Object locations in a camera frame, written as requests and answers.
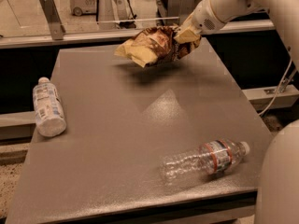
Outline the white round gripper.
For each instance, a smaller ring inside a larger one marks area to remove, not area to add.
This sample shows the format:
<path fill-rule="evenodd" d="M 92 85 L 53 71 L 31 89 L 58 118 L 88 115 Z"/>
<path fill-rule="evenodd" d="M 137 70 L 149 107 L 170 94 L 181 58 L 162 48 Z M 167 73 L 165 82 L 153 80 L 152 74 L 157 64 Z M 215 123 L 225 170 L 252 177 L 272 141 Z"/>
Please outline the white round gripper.
<path fill-rule="evenodd" d="M 214 11 L 212 0 L 202 0 L 190 16 L 189 26 L 177 28 L 174 39 L 179 44 L 194 42 L 201 38 L 200 35 L 214 34 L 224 25 Z"/>

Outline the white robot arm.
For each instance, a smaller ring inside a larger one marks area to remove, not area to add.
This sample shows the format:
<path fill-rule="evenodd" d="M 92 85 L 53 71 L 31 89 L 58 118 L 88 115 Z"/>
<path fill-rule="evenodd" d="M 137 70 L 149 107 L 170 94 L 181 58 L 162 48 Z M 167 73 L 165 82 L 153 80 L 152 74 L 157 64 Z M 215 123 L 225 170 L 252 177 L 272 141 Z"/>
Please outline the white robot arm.
<path fill-rule="evenodd" d="M 194 41 L 260 8 L 299 70 L 299 0 L 203 0 L 179 26 L 175 39 Z M 254 224 L 299 224 L 299 120 L 284 127 L 265 153 Z"/>

